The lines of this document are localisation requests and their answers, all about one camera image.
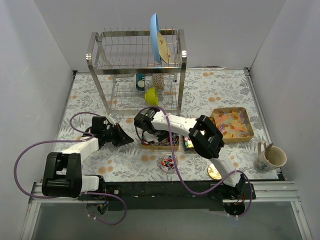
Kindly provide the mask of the gold tin with lollipops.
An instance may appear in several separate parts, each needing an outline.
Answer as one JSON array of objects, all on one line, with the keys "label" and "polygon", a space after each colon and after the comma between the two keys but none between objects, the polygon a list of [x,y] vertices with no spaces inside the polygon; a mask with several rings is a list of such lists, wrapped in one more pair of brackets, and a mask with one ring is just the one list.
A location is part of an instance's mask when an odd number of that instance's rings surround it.
[{"label": "gold tin with lollipops", "polygon": [[[170,138],[167,137],[163,139],[162,141],[158,141],[155,137],[154,138],[149,138],[150,141],[147,141],[145,138],[144,133],[141,135],[141,139],[143,142],[141,143],[141,146],[143,149],[146,150],[171,150],[171,143],[170,143]],[[173,149],[177,151],[179,149],[179,141],[180,141],[180,136],[176,133],[172,134],[172,145]]]}]

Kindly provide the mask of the clear plastic jar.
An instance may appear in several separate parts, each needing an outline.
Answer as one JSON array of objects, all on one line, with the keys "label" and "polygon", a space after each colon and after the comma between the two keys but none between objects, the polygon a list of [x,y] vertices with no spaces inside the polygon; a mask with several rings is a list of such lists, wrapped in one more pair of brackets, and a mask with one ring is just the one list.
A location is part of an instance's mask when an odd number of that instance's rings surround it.
[{"label": "clear plastic jar", "polygon": [[172,154],[165,154],[160,161],[160,168],[167,174],[174,174],[176,167]]}]

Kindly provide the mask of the black tin with star candies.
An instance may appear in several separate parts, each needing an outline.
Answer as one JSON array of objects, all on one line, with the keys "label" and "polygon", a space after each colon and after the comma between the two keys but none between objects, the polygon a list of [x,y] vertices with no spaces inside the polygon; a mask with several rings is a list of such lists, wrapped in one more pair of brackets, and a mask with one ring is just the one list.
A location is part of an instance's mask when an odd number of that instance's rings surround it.
[{"label": "black tin with star candies", "polygon": [[194,145],[188,137],[184,136],[182,140],[183,140],[183,148],[185,152],[195,151]]}]

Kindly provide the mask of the gold jar lid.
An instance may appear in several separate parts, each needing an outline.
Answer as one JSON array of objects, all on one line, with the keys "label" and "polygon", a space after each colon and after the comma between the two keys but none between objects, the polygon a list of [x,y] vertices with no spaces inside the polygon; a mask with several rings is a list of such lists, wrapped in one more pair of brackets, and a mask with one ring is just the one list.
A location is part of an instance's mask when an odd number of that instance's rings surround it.
[{"label": "gold jar lid", "polygon": [[208,166],[207,172],[208,172],[208,175],[214,180],[221,180],[222,179],[221,174],[219,173],[219,171],[217,170],[217,168],[214,166],[213,163],[211,163]]}]

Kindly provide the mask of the gold tin with popsicle candies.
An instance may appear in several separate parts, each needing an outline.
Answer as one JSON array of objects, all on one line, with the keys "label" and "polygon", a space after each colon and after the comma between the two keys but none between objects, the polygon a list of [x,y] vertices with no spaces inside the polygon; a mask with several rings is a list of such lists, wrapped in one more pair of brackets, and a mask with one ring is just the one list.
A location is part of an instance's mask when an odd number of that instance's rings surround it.
[{"label": "gold tin with popsicle candies", "polygon": [[255,135],[244,107],[215,108],[211,117],[225,144],[247,143]]}]

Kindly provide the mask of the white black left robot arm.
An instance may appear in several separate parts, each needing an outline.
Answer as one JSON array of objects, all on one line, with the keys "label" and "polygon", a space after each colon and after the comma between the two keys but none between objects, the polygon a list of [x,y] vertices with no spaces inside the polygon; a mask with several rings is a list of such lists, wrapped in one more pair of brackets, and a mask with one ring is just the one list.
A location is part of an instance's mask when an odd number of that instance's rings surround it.
[{"label": "white black left robot arm", "polygon": [[121,147],[134,141],[109,116],[93,116],[91,127],[81,140],[63,151],[47,155],[41,186],[43,195],[77,198],[89,192],[95,200],[103,199],[107,193],[104,178],[101,175],[83,174],[82,162],[106,143]]}]

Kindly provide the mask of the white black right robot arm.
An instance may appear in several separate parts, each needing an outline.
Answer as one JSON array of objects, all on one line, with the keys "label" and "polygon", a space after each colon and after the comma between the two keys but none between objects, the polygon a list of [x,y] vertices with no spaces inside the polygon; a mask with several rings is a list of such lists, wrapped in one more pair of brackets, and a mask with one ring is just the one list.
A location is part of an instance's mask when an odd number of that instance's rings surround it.
[{"label": "white black right robot arm", "polygon": [[185,118],[182,116],[166,113],[161,107],[145,107],[143,113],[139,111],[134,117],[134,126],[144,132],[156,136],[161,132],[167,132],[169,139],[172,134],[188,137],[201,157],[210,160],[220,173],[222,180],[203,192],[191,190],[184,182],[177,166],[173,149],[173,142],[170,141],[171,155],[175,166],[176,174],[185,189],[192,195],[201,196],[218,189],[217,194],[224,199],[237,199],[245,192],[245,184],[248,178],[237,170],[232,161],[228,158],[224,149],[223,134],[216,125],[205,115],[198,118]]}]

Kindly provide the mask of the green bowl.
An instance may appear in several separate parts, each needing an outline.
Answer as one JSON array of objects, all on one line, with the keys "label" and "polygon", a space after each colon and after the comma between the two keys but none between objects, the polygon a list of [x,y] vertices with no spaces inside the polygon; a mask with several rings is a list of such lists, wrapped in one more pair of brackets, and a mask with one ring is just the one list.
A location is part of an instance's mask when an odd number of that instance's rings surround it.
[{"label": "green bowl", "polygon": [[159,105],[159,99],[158,99],[158,90],[156,87],[151,87],[147,90],[147,92],[144,94],[144,99],[147,104],[150,106],[158,106]]}]

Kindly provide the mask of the patterned paper cup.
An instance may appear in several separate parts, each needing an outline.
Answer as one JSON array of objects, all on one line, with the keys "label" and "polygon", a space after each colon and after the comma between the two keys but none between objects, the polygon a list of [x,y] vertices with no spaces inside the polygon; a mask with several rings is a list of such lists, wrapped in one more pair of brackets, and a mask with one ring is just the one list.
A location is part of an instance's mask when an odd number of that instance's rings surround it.
[{"label": "patterned paper cup", "polygon": [[152,75],[152,83],[157,89],[163,90],[165,87],[164,75],[162,73],[154,73]]}]

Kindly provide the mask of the teal white cup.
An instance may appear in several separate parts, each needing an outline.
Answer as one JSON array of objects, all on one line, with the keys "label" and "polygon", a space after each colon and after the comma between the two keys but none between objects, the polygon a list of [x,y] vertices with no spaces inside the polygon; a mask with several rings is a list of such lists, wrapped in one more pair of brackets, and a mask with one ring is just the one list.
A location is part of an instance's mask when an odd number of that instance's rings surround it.
[{"label": "teal white cup", "polygon": [[137,73],[135,75],[135,87],[138,91],[145,90],[145,74]]}]

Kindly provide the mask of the stainless steel dish rack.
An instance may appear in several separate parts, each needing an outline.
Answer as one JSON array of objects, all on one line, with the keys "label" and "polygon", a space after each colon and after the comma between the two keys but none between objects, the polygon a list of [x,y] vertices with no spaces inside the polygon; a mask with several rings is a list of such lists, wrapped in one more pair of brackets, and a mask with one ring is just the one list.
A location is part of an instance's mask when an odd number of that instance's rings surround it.
[{"label": "stainless steel dish rack", "polygon": [[[172,53],[171,63],[157,63],[149,30],[92,32],[85,59],[108,114],[135,113],[146,107],[144,94],[152,87],[152,75],[163,74],[164,89],[158,92],[159,106],[169,112],[182,110],[187,68],[187,45],[182,29],[162,29]],[[136,74],[145,74],[144,91],[136,89]]]}]

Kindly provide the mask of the beige patterned plate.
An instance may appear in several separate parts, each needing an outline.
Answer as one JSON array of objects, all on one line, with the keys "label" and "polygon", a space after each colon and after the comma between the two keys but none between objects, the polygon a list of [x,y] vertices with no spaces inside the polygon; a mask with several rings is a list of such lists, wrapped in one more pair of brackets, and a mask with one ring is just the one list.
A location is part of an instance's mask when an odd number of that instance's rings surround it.
[{"label": "beige patterned plate", "polygon": [[158,40],[158,52],[161,59],[165,63],[170,64],[172,62],[172,54],[166,42],[166,39],[161,35],[160,32],[157,32],[157,40]]}]

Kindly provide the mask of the blue plate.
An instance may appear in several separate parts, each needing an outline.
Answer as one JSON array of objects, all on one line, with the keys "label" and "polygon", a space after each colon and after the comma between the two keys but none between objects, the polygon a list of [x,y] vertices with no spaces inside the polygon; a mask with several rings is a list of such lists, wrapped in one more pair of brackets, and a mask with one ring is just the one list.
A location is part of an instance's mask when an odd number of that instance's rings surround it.
[{"label": "blue plate", "polygon": [[149,32],[150,32],[150,43],[151,49],[154,56],[154,60],[160,64],[162,62],[162,58],[159,53],[158,47],[158,33],[160,32],[159,23],[158,23],[158,16],[154,13],[150,18],[149,23]]}]

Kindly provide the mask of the beige paper cup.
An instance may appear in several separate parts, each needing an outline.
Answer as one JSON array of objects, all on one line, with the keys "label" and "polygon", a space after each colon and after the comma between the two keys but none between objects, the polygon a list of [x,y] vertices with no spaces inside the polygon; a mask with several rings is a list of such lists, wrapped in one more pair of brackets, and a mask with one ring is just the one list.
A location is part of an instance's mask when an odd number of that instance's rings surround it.
[{"label": "beige paper cup", "polygon": [[258,157],[253,166],[260,173],[267,173],[277,168],[283,167],[287,163],[287,155],[285,152],[277,147],[272,146],[268,155],[268,160],[265,158],[265,141],[260,141],[257,144]]}]

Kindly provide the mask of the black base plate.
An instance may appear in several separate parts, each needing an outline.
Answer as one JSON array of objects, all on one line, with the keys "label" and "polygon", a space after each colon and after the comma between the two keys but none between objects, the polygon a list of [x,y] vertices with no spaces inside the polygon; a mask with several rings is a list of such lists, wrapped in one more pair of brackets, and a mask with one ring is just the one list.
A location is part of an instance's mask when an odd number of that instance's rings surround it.
[{"label": "black base plate", "polygon": [[128,210],[223,211],[224,200],[241,204],[256,199],[253,184],[247,182],[239,194],[228,193],[225,185],[219,185],[210,193],[197,196],[188,192],[179,181],[105,182],[103,190],[120,197]]}]

